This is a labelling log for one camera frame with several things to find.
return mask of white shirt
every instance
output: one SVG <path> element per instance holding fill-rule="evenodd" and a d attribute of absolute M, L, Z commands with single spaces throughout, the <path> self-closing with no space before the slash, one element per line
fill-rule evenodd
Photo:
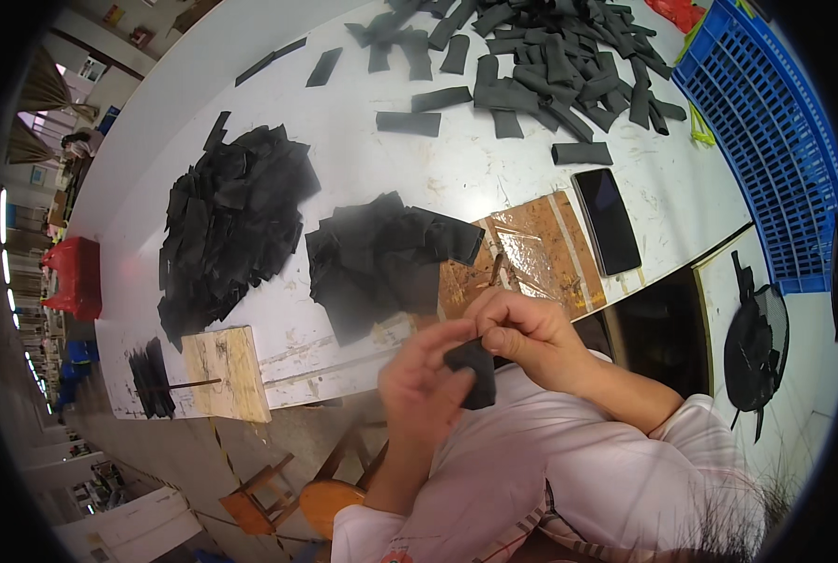
<path fill-rule="evenodd" d="M 333 563 L 466 563 L 531 514 L 545 479 L 585 541 L 661 551 L 698 545 L 705 514 L 729 535 L 762 534 L 763 508 L 729 426 L 690 397 L 650 436 L 584 399 L 539 388 L 521 368 L 496 375 L 497 401 L 465 411 L 435 454 L 407 518 L 354 505 L 335 516 Z"/>

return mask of pile of black fabric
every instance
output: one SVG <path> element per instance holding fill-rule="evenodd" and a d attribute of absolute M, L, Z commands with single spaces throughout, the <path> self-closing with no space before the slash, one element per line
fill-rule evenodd
<path fill-rule="evenodd" d="M 516 112 L 530 114 L 550 130 L 563 127 L 584 143 L 592 142 L 593 131 L 575 112 L 605 132 L 630 107 L 631 122 L 645 129 L 650 129 L 652 123 L 662 135 L 669 134 L 666 119 L 686 118 L 684 108 L 661 102 L 650 93 L 648 68 L 666 80 L 670 79 L 672 68 L 650 46 L 648 37 L 656 35 L 656 31 L 635 24 L 628 6 L 599 0 L 461 0 L 456 6 L 452 6 L 452 0 L 389 3 L 394 11 L 377 16 L 368 27 L 347 24 L 360 46 L 373 49 L 370 72 L 388 69 L 387 64 L 372 65 L 378 60 L 379 50 L 387 53 L 391 44 L 403 45 L 407 38 L 411 65 L 421 59 L 416 55 L 421 42 L 417 33 L 425 32 L 400 28 L 416 12 L 431 12 L 441 19 L 426 41 L 426 48 L 443 51 L 451 38 L 459 38 L 463 40 L 458 50 L 465 57 L 468 41 L 454 33 L 462 29 L 473 12 L 478 13 L 471 26 L 480 36 L 493 34 L 493 38 L 487 39 L 491 56 L 480 60 L 472 96 L 476 107 L 491 110 L 497 138 L 524 137 Z M 598 43 L 613 47 L 632 64 L 634 86 L 619 78 L 613 53 L 599 51 Z M 512 77 L 498 79 L 495 55 L 503 54 L 512 54 L 516 66 Z M 457 66 L 456 70 L 446 71 L 461 74 L 461 63 Z M 425 129 L 398 130 L 428 134 Z M 570 155 L 568 161 L 572 161 L 569 149 L 564 148 L 564 154 Z"/>
<path fill-rule="evenodd" d="M 226 145 L 227 117 L 169 191 L 159 310 L 178 351 L 181 336 L 222 321 L 250 287 L 281 271 L 303 231 L 297 206 L 321 189 L 309 145 L 289 141 L 284 125 L 262 125 Z"/>
<path fill-rule="evenodd" d="M 143 350 L 133 350 L 128 355 L 128 365 L 132 368 L 134 388 L 147 418 L 171 418 L 175 413 L 175 401 L 172 401 L 169 394 L 160 339 L 154 338 L 147 342 Z"/>
<path fill-rule="evenodd" d="M 404 207 L 397 192 L 337 207 L 305 237 L 310 296 L 325 307 L 342 346 L 398 311 L 435 314 L 438 264 L 471 266 L 484 234 L 473 224 Z"/>

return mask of phone screen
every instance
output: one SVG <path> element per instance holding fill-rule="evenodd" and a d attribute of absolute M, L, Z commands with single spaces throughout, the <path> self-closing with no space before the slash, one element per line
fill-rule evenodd
<path fill-rule="evenodd" d="M 580 172 L 573 178 L 585 206 L 595 253 L 605 276 L 640 266 L 635 233 L 610 169 Z"/>

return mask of blue plastic crate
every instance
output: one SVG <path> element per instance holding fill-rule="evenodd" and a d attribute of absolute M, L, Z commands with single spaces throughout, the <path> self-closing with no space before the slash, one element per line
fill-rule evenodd
<path fill-rule="evenodd" d="M 738 180 L 783 294 L 829 291 L 838 150 L 822 108 L 760 17 L 716 0 L 672 79 Z"/>

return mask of red plastic bag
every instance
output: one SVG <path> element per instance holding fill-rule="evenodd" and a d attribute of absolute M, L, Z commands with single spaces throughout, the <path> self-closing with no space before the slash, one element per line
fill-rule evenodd
<path fill-rule="evenodd" d="M 67 239 L 43 255 L 43 265 L 55 270 L 60 287 L 42 304 L 57 311 L 69 311 L 78 321 L 100 316 L 100 245 L 81 237 Z"/>
<path fill-rule="evenodd" d="M 704 16 L 706 9 L 693 6 L 691 0 L 644 0 L 653 11 L 673 22 L 683 33 L 691 28 Z"/>

